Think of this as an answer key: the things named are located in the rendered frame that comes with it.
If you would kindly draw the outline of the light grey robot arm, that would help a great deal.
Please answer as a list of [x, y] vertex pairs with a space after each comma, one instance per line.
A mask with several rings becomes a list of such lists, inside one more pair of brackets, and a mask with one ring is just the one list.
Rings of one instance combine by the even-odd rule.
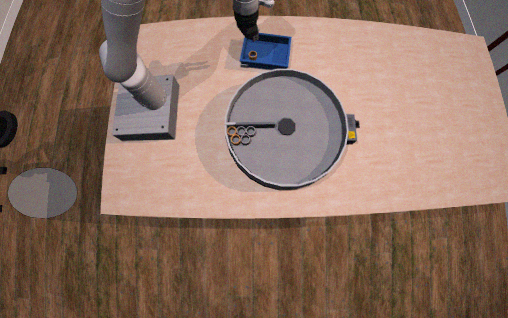
[[137, 53], [144, 2], [145, 0], [101, 0], [107, 40], [100, 46], [99, 56], [109, 80], [120, 83], [143, 107], [157, 110], [166, 102], [166, 91]]

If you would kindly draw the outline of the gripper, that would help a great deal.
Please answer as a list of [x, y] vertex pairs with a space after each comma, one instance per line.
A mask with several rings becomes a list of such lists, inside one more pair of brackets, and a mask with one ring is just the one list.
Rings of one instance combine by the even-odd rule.
[[257, 27], [259, 5], [272, 8], [274, 7], [274, 0], [253, 0], [251, 2], [233, 0], [237, 27], [245, 38], [252, 37], [253, 42], [259, 40], [259, 28]]

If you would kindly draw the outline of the blue plastic crate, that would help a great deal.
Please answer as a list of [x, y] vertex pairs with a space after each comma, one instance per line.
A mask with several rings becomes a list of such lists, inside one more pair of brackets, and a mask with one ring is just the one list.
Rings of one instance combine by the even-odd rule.
[[[259, 40], [253, 42], [252, 37], [247, 39], [244, 36], [240, 56], [240, 67], [265, 70], [288, 69], [291, 38], [290, 36], [259, 33]], [[243, 55], [244, 50], [245, 56]], [[257, 53], [257, 59], [255, 61], [249, 59], [248, 54], [250, 51], [255, 51]]]

